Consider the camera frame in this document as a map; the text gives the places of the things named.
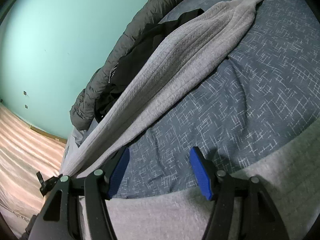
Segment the grey knit sweater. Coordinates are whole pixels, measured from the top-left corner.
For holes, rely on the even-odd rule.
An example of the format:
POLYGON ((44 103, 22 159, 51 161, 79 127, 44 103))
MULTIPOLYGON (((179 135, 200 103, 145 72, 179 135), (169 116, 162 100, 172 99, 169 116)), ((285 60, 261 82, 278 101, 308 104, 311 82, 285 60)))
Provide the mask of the grey knit sweater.
MULTIPOLYGON (((64 175, 86 177, 122 146, 130 145, 202 83, 255 22, 264 0, 210 3, 159 45, 115 105, 79 148, 64 175)), ((258 177, 271 195, 289 239, 309 236, 319 215, 319 117, 302 133, 259 161, 229 173, 258 177)), ((195 187, 106 202, 118 239, 201 239, 214 204, 195 187)))

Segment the light grey blanket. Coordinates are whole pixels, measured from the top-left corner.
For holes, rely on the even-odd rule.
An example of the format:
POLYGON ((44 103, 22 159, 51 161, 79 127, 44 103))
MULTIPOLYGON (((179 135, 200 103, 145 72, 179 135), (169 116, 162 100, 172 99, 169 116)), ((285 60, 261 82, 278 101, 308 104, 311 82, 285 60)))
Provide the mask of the light grey blanket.
POLYGON ((79 148, 87 139, 87 137, 94 131, 98 126, 97 120, 94 118, 90 124, 88 130, 79 131, 75 127, 73 128, 62 158, 62 164, 60 173, 64 174, 69 166, 73 166, 73 163, 79 158, 79 148))

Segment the blue patterned bed sheet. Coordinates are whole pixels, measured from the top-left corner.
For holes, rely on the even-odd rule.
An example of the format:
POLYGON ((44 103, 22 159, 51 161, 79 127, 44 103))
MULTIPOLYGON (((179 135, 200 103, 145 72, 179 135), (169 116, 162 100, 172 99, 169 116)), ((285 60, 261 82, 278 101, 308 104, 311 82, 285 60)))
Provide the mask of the blue patterned bed sheet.
POLYGON ((221 64, 130 145, 119 198, 195 187, 189 151, 233 173, 319 117, 319 22, 305 0, 264 0, 221 64))

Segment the black garment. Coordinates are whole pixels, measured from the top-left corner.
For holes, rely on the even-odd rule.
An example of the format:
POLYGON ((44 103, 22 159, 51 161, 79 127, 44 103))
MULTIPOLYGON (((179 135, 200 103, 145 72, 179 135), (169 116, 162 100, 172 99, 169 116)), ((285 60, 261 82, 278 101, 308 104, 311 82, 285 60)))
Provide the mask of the black garment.
POLYGON ((174 21, 147 24, 133 47, 111 70, 107 86, 95 101, 94 117, 97 122, 101 122, 161 42, 178 27, 203 13, 204 10, 195 9, 181 14, 174 21))

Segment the dark grey rolled duvet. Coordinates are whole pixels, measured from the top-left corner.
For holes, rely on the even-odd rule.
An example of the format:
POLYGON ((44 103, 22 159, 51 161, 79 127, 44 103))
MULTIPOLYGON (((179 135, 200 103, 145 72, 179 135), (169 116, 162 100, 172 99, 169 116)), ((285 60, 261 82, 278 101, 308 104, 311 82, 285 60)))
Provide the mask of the dark grey rolled duvet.
POLYGON ((148 0, 145 5, 133 17, 125 31, 117 40, 116 45, 108 55, 105 64, 91 77, 89 83, 80 92, 70 110, 72 125, 79 131, 89 129, 94 119, 94 103, 105 89, 111 70, 119 59, 133 47, 147 24, 157 24, 174 7, 183 0, 148 0))

